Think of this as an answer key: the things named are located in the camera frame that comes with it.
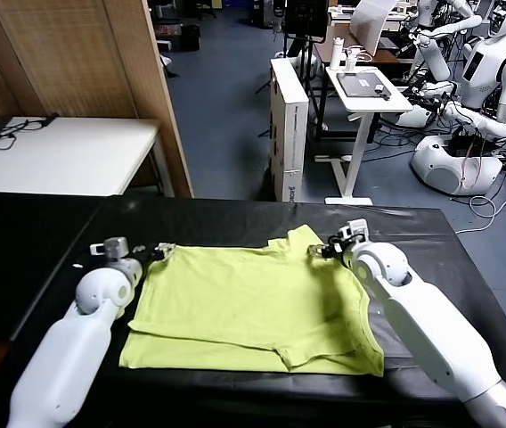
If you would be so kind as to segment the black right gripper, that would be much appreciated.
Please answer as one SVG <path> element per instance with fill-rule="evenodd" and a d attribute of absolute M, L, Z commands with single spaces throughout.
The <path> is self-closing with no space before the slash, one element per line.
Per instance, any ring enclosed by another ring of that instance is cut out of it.
<path fill-rule="evenodd" d="M 312 244 L 308 247 L 309 255 L 316 259 L 336 259 L 344 262 L 344 251 L 347 241 L 332 240 L 326 244 Z"/>

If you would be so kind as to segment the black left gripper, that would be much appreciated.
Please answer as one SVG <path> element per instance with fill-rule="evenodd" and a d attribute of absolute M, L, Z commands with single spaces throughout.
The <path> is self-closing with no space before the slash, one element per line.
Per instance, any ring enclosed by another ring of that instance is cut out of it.
<path fill-rule="evenodd" d="M 130 257 L 140 263 L 143 272 L 147 272 L 153 262 L 169 260 L 174 252 L 173 243 L 157 243 L 153 247 L 135 247 Z"/>

